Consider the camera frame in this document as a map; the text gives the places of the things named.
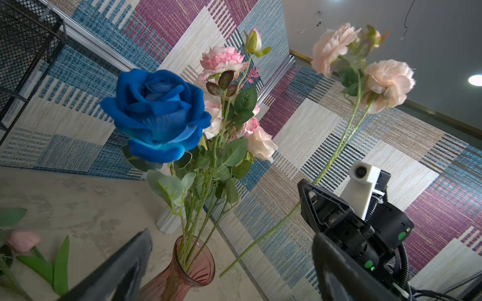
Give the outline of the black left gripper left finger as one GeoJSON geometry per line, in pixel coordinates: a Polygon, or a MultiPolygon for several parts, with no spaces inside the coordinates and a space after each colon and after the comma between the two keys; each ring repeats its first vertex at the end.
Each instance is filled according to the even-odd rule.
{"type": "Polygon", "coordinates": [[[139,232],[60,300],[139,300],[152,248],[150,231],[139,232]]]}

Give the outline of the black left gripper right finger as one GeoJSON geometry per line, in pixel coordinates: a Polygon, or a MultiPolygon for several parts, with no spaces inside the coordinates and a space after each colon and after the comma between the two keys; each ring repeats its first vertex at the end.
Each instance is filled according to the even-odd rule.
{"type": "Polygon", "coordinates": [[[312,255],[323,300],[398,300],[326,235],[315,234],[312,255]]]}

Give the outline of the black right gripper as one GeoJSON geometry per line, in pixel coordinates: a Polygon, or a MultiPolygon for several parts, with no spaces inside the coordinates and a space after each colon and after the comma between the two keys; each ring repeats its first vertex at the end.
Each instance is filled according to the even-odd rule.
{"type": "Polygon", "coordinates": [[[306,179],[297,184],[301,215],[315,233],[325,234],[364,269],[379,266],[379,254],[372,245],[374,229],[361,220],[340,197],[306,179]]]}

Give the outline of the red glass vase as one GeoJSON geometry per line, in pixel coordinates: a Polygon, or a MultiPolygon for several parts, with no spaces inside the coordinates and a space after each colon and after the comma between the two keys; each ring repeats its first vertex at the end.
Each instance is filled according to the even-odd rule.
{"type": "Polygon", "coordinates": [[[140,291],[139,300],[184,300],[192,288],[202,288],[215,277],[215,261],[209,248],[201,240],[192,243],[193,258],[187,268],[182,267],[179,237],[173,248],[170,264],[149,281],[140,291]]]}

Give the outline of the pink rose spray stem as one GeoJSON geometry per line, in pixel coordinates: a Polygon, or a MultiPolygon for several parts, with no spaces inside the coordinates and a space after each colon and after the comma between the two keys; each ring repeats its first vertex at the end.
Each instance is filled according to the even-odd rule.
{"type": "Polygon", "coordinates": [[[262,209],[261,198],[255,193],[260,180],[274,162],[277,145],[255,116],[232,129],[229,143],[237,151],[235,164],[229,168],[232,179],[230,189],[237,193],[232,209],[248,230],[259,234],[260,231],[254,227],[262,222],[266,211],[262,209]]]}

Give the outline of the pale peach carnation spray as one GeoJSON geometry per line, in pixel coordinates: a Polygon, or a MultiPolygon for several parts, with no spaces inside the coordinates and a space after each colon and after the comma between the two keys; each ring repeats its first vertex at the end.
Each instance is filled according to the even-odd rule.
{"type": "Polygon", "coordinates": [[[290,147],[302,160],[312,159],[308,171],[300,173],[293,163],[289,163],[288,172],[282,171],[281,164],[286,162],[286,157],[277,146],[279,137],[270,136],[261,127],[249,136],[248,150],[257,161],[270,165],[266,175],[272,177],[272,181],[262,177],[256,195],[267,197],[270,212],[283,212],[286,206],[292,209],[273,224],[262,218],[255,219],[253,241],[237,255],[235,265],[243,265],[252,251],[273,264],[283,260],[297,263],[307,252],[312,231],[301,219],[302,204],[295,192],[295,180],[307,178],[316,186],[329,188],[342,167],[342,155],[348,151],[350,141],[365,120],[402,105],[415,86],[414,70],[405,62],[382,60],[367,63],[367,57],[384,40],[385,36],[373,26],[361,29],[345,23],[325,31],[314,45],[312,68],[325,79],[332,75],[339,78],[340,101],[350,107],[351,113],[342,135],[334,138],[325,153],[316,154],[320,134],[329,132],[332,127],[321,126],[316,105],[305,106],[305,113],[296,122],[301,133],[287,136],[282,145],[290,147]]]}

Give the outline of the blue rose stem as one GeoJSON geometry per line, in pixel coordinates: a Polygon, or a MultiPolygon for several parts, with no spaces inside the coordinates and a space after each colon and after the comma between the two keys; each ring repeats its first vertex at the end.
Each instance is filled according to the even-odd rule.
{"type": "Polygon", "coordinates": [[[181,217],[181,258],[187,265],[209,185],[197,167],[203,131],[212,119],[203,90],[168,70],[135,69],[119,75],[115,97],[100,106],[128,137],[125,157],[141,165],[152,192],[181,217]]]}

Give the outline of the pink carnation spray stem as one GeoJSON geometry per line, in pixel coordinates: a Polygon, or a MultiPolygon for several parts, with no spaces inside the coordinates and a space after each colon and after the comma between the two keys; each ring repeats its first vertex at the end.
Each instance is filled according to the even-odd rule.
{"type": "MultiPolygon", "coordinates": [[[[200,80],[206,85],[207,92],[213,96],[211,101],[222,104],[222,130],[217,138],[218,148],[214,155],[216,165],[211,164],[207,173],[215,187],[214,197],[218,201],[215,210],[219,211],[220,217],[224,217],[232,209],[237,194],[230,189],[232,179],[229,168],[235,164],[237,153],[234,145],[229,143],[231,131],[252,116],[258,119],[260,112],[258,92],[254,86],[254,80],[260,76],[259,69],[253,67],[251,62],[254,58],[263,58],[272,51],[272,47],[263,46],[261,34],[256,28],[246,33],[245,38],[243,50],[234,46],[216,46],[204,53],[200,60],[203,68],[200,80]]],[[[206,144],[204,157],[209,159],[204,136],[202,141],[206,144]]]]}

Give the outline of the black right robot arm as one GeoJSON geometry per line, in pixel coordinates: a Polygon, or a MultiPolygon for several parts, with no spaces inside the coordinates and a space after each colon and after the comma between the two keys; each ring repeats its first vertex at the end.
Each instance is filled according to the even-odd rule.
{"type": "Polygon", "coordinates": [[[452,300],[448,293],[409,285],[409,261],[403,244],[414,223],[389,203],[382,172],[360,218],[346,198],[306,179],[297,184],[301,215],[315,231],[313,262],[323,300],[452,300]]]}

